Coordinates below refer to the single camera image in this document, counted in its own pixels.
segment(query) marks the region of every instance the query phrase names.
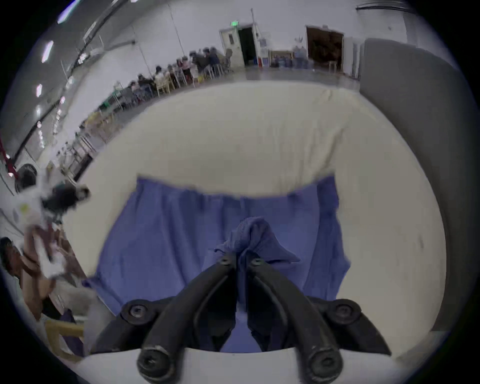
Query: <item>door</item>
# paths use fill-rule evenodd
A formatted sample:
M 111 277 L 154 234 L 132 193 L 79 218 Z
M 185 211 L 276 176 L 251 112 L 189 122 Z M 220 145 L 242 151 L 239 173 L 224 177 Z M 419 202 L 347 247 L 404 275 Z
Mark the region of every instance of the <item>door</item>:
M 241 51 L 243 54 L 243 62 L 245 65 L 252 65 L 256 63 L 257 52 L 255 49 L 255 42 L 253 40 L 252 27 L 242 28 L 238 30 Z
M 241 51 L 239 34 L 236 28 L 226 31 L 221 31 L 223 46 L 225 51 L 230 48 L 232 50 L 232 57 L 230 58 L 231 67 L 244 67 L 243 53 Z

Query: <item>chair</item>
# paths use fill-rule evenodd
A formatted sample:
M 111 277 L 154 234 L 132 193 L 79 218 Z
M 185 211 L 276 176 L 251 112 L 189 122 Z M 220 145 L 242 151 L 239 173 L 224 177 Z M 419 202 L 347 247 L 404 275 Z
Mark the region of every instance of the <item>chair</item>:
M 185 85 L 188 85 L 187 78 L 185 77 L 185 74 L 183 73 L 181 68 L 177 72 L 177 81 L 179 83 L 179 86 L 180 86 L 180 80 L 182 80 Z
M 213 66 L 213 70 L 215 73 L 218 73 L 218 77 L 223 76 L 225 73 L 223 71 L 223 66 L 222 64 L 215 64 Z
M 172 80 L 170 79 L 169 76 L 164 76 L 162 78 L 155 79 L 155 85 L 156 85 L 156 91 L 158 93 L 158 97 L 160 97 L 160 89 L 163 90 L 164 93 L 170 93 L 171 82 Z
M 195 87 L 195 82 L 197 82 L 198 84 L 200 84 L 203 80 L 203 78 L 198 74 L 198 68 L 196 65 L 192 64 L 190 66 L 190 73 L 192 74 L 192 84 L 193 84 L 193 87 Z
M 213 73 L 213 70 L 212 70 L 212 66 L 210 64 L 208 64 L 204 70 L 202 71 L 202 76 L 207 79 L 208 77 L 210 77 L 210 79 L 213 79 L 215 77 L 214 73 Z
M 137 106 L 138 100 L 130 88 L 123 88 L 119 97 L 119 103 L 122 106 L 133 108 Z
M 225 50 L 225 71 L 232 71 L 230 68 L 230 58 L 232 57 L 233 51 L 230 48 Z
M 82 359 L 80 356 L 72 355 L 61 349 L 60 336 L 83 337 L 83 324 L 48 319 L 45 321 L 45 331 L 47 333 L 48 343 L 55 356 L 73 362 L 79 362 Z
M 330 60 L 328 62 L 328 72 L 336 73 L 336 61 L 335 60 Z

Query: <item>white shirt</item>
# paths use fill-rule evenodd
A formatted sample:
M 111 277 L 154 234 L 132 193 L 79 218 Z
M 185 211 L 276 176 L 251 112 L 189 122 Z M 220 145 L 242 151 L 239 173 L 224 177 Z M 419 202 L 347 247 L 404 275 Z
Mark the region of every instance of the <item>white shirt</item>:
M 160 72 L 160 73 L 157 73 L 157 74 L 155 75 L 155 80 L 160 81 L 160 80 L 163 80 L 164 77 L 165 77 L 165 75 L 164 75 L 162 72 Z

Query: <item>man's arm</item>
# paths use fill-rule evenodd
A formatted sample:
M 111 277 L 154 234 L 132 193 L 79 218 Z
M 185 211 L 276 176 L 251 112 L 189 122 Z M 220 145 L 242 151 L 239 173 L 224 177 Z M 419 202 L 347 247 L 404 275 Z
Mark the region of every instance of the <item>man's arm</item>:
M 43 303 L 38 289 L 38 283 L 41 276 L 38 265 L 38 254 L 35 250 L 34 236 L 42 238 L 46 249 L 48 249 L 49 233 L 41 228 L 29 228 L 24 236 L 24 253 L 26 257 L 23 258 L 24 264 L 31 270 L 38 272 L 37 274 L 28 274 L 25 270 L 22 275 L 22 293 L 25 304 L 35 319 L 38 321 L 42 315 Z
M 40 299 L 40 293 L 38 291 L 38 278 L 30 276 L 25 271 L 23 271 L 22 275 L 22 293 L 25 304 L 35 317 L 35 320 L 40 320 L 43 310 L 43 303 Z

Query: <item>black hair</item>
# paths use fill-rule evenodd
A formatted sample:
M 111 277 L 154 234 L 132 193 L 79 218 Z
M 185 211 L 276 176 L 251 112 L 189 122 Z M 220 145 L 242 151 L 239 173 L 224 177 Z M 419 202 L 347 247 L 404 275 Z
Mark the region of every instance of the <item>black hair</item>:
M 2 237 L 0 239 L 0 259 L 1 259 L 1 264 L 3 268 L 7 272 L 10 272 L 11 266 L 10 266 L 10 261 L 8 260 L 7 256 L 7 248 L 12 245 L 12 241 L 8 237 Z

